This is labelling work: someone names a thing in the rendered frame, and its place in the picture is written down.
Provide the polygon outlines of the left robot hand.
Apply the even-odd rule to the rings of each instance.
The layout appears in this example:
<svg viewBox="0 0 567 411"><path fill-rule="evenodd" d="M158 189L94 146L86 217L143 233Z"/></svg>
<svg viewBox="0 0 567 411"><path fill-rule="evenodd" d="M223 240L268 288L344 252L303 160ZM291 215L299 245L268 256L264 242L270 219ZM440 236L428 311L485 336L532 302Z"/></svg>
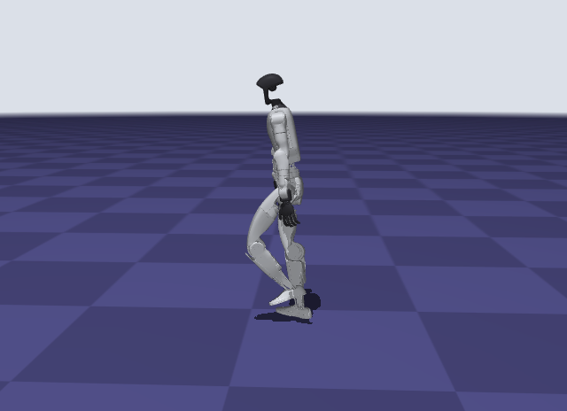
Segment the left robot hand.
<svg viewBox="0 0 567 411"><path fill-rule="evenodd" d="M295 214L294 214L294 208L293 208L293 206L292 206L292 204L291 204L292 197L291 197L291 190L290 190L290 189L287 190L287 195L288 195L288 198L285 198L285 199L281 199L281 198L280 198L280 201L283 202L283 203L280 205L280 210L279 210L278 216L279 216L280 221L282 220L282 216L283 216L283 224L284 224L286 227L288 227L288 226L290 226L290 227L297 226L297 224L300 224L300 222L296 219L296 216L295 216ZM280 196L279 196L279 197L280 197ZM292 216L291 216L291 215L292 215ZM288 217L288 216L289 216L289 217ZM286 218L286 219L285 219L285 218ZM289 219L289 218L290 218L290 219ZM292 219L292 218L293 218L293 219ZM297 224L295 224L293 220L294 220ZM287 223L286 223L286 222L287 222ZM292 225L291 225L291 224L292 224Z"/></svg>

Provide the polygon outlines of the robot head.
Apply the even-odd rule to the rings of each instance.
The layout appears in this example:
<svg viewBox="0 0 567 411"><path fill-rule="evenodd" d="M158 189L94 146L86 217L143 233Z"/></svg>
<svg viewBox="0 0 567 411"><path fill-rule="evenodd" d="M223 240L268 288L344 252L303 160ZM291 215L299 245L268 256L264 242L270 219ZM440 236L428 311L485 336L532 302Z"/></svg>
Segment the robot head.
<svg viewBox="0 0 567 411"><path fill-rule="evenodd" d="M278 99L269 99L268 98L268 90L275 91L276 86L283 84L283 83L284 83L283 79L278 74L266 74L266 75L262 76L256 83L257 86L259 86L263 89L265 104L266 105L272 104L272 110L274 110L273 106L275 106L275 105L278 105L278 108L281 108L281 107L287 108L287 106L282 103L281 99L279 99L279 98Z"/></svg>

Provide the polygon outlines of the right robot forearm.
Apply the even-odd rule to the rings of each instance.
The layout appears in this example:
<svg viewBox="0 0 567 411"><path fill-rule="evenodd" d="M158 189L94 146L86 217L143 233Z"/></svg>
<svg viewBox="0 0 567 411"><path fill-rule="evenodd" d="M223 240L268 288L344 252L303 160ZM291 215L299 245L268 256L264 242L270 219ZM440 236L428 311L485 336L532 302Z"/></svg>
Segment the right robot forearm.
<svg viewBox="0 0 567 411"><path fill-rule="evenodd" d="M273 172L272 172L272 177L274 178L274 181L276 181L276 185L278 183L278 175L277 175L277 171L276 171L276 162L274 161L274 158L272 159L272 163L273 163ZM278 185L277 185L278 187Z"/></svg>

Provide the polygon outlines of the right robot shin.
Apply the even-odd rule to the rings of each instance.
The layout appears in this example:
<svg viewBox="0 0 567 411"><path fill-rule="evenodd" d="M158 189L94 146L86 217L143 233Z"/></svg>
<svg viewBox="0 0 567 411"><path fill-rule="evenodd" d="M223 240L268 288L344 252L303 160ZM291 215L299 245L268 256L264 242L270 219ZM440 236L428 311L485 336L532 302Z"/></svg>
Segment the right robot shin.
<svg viewBox="0 0 567 411"><path fill-rule="evenodd" d="M306 283L306 262L305 262L305 256L303 257L302 260L291 260L286 252L284 251L285 254L285 261L286 261L286 267L287 267L287 273L288 273L288 277L289 277L289 281L291 282L291 284L293 286L296 287L296 285L300 285L304 288L304 283ZM296 303L297 300L297 303ZM304 305L304 295L300 296L300 297L296 297L294 298L295 301L295 308L297 309L302 309ZM300 308L299 306L302 306L302 308Z"/></svg>

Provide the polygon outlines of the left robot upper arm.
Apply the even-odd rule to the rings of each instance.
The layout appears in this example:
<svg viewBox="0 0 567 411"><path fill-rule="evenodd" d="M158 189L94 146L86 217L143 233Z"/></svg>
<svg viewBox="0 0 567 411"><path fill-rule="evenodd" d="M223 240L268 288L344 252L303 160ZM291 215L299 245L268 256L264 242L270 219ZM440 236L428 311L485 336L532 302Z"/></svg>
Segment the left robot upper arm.
<svg viewBox="0 0 567 411"><path fill-rule="evenodd" d="M286 153L287 159L289 158L289 146L287 139L287 119L284 112L274 112L270 115L270 124L273 129L275 142L278 146L277 151L284 151ZM276 153L276 152L275 152ZM274 161L275 154L274 154Z"/></svg>

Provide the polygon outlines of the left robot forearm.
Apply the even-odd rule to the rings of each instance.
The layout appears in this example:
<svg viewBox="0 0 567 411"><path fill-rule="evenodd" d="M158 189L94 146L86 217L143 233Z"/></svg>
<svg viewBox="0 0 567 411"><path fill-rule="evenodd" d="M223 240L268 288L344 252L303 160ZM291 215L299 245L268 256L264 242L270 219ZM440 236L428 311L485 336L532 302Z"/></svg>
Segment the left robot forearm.
<svg viewBox="0 0 567 411"><path fill-rule="evenodd" d="M279 188L279 196L281 199L288 198L287 190L291 189L291 181L290 181L290 173L289 170L290 165L287 159L286 153L284 151L277 151L275 153L275 160L276 160L276 171L278 175L278 188Z"/></svg>

